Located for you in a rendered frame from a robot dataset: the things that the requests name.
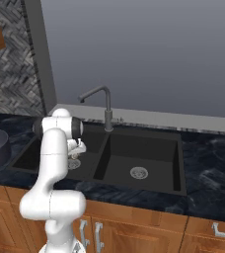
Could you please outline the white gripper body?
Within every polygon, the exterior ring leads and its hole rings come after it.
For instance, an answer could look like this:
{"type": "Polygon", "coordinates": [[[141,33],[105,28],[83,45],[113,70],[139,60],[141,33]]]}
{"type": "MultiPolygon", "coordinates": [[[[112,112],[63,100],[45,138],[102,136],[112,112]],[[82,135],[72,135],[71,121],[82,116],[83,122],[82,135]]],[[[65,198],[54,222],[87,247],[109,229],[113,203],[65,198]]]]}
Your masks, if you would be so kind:
{"type": "Polygon", "coordinates": [[[87,150],[85,143],[80,138],[77,140],[69,139],[67,141],[67,147],[68,156],[72,159],[77,159],[80,154],[84,153],[87,150]]]}

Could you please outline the grey sink tap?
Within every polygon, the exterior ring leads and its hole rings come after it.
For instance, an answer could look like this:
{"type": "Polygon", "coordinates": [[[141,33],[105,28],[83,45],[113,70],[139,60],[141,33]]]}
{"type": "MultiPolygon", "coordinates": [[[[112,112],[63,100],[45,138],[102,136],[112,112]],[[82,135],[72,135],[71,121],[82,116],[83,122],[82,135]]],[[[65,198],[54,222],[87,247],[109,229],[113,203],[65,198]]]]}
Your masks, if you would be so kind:
{"type": "Polygon", "coordinates": [[[80,103],[84,103],[85,100],[92,95],[104,91],[106,94],[106,109],[105,109],[105,131],[111,132],[113,131],[113,124],[112,124],[112,119],[113,119],[113,111],[111,107],[111,91],[107,86],[98,86],[78,97],[78,100],[80,103]]]}

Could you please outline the black double basin sink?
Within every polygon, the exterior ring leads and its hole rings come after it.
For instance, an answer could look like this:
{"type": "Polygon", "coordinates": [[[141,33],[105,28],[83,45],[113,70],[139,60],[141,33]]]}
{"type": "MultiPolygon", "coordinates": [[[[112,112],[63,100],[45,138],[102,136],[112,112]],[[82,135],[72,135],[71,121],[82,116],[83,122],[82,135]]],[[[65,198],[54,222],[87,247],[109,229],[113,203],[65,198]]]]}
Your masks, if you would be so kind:
{"type": "Polygon", "coordinates": [[[82,141],[87,151],[69,162],[69,179],[178,196],[187,193],[178,133],[130,126],[107,132],[85,123],[82,141]]]}

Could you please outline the wooden cupboard door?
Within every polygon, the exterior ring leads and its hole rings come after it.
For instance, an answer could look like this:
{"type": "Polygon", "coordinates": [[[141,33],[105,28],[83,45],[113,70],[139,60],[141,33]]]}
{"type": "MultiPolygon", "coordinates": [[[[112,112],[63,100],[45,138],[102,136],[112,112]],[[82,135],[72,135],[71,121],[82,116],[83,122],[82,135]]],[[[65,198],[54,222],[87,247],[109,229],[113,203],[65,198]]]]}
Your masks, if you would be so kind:
{"type": "Polygon", "coordinates": [[[0,253],[31,253],[12,206],[0,201],[0,253]]]}
{"type": "Polygon", "coordinates": [[[85,237],[90,240],[90,245],[87,246],[86,252],[87,253],[94,253],[91,218],[88,215],[83,215],[80,218],[73,221],[73,232],[74,232],[76,238],[79,241],[81,241],[81,236],[80,236],[80,231],[79,231],[80,219],[87,220],[87,222],[88,222],[88,225],[85,227],[85,237]]]}
{"type": "Polygon", "coordinates": [[[179,253],[181,232],[101,219],[102,253],[179,253]]]}
{"type": "Polygon", "coordinates": [[[225,253],[225,240],[186,234],[180,253],[225,253]]]}

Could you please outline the wooden drawer front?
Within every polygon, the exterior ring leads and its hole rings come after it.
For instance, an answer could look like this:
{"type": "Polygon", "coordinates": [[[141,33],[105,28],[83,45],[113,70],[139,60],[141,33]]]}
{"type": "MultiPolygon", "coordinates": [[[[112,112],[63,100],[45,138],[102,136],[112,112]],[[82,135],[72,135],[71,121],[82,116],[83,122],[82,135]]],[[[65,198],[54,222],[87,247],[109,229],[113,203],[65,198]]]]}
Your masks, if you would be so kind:
{"type": "Polygon", "coordinates": [[[225,240],[225,222],[190,216],[186,234],[225,240]]]}
{"type": "Polygon", "coordinates": [[[99,218],[184,232],[188,218],[185,215],[151,211],[97,201],[87,201],[86,214],[99,218]]]}

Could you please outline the grey window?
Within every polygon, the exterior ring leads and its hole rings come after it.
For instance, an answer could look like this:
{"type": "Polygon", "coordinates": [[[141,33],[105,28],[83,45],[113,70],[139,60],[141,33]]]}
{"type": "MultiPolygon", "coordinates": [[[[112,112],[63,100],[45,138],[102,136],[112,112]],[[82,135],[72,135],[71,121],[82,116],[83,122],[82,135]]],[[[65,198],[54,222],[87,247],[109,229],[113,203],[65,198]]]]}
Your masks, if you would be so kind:
{"type": "Polygon", "coordinates": [[[24,0],[44,110],[225,132],[225,0],[24,0]]]}

